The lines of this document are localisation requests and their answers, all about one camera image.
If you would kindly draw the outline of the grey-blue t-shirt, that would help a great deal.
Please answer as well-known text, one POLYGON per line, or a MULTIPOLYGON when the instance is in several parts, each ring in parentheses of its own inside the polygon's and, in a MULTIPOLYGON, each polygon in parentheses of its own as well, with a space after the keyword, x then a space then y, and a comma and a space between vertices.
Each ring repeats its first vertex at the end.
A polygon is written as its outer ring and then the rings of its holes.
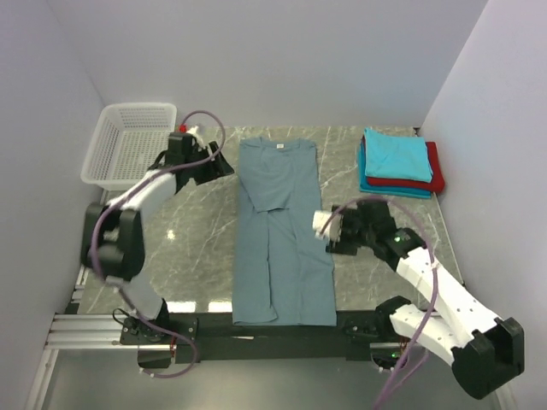
POLYGON ((235 325, 336 325, 334 263, 312 228, 319 209, 314 142, 240 142, 235 325))

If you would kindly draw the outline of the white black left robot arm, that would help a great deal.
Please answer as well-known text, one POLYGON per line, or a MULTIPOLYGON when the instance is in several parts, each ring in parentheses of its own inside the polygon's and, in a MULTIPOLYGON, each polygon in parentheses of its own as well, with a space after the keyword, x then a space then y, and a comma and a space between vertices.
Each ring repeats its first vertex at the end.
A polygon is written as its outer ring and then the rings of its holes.
POLYGON ((129 308, 123 325, 150 343, 174 329, 166 301, 144 275, 144 222, 189 181, 202 185, 232 175, 222 146, 205 143, 195 127, 173 132, 142 179, 108 203, 94 202, 85 211, 81 262, 121 294, 129 308))

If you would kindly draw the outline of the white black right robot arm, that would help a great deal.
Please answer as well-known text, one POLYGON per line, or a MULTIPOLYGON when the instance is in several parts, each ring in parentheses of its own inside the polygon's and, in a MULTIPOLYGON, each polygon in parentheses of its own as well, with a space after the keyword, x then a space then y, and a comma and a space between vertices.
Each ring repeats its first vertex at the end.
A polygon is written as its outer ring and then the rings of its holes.
POLYGON ((422 236, 397 226, 387 200, 363 198, 317 211, 312 226, 317 237, 327 239, 327 252, 355 255, 369 248, 426 298, 426 310, 402 296, 378 305, 380 335, 406 337, 435 354, 474 399, 486 397, 524 372, 521 324, 502 319, 471 295, 422 236))

